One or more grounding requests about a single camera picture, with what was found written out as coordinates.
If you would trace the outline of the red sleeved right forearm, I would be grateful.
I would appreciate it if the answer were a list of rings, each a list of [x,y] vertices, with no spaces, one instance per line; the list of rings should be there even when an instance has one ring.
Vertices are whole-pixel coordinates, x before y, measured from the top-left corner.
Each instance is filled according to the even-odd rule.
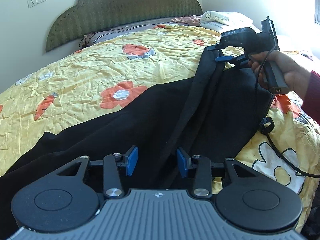
[[[302,109],[317,124],[320,123],[320,75],[315,71],[311,72]]]

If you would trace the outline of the person's right hand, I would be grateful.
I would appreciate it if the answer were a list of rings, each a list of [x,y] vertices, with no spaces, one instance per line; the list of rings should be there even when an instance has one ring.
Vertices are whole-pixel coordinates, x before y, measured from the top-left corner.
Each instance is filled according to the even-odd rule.
[[[258,82],[261,87],[267,89],[267,83],[263,81],[263,68],[260,69],[260,63],[263,62],[267,51],[254,54],[248,64],[252,71],[258,76]],[[274,50],[267,57],[267,61],[275,61],[283,73],[286,84],[291,91],[294,91],[302,100],[304,100],[309,86],[311,72],[308,69],[300,66],[291,57],[286,54]]]

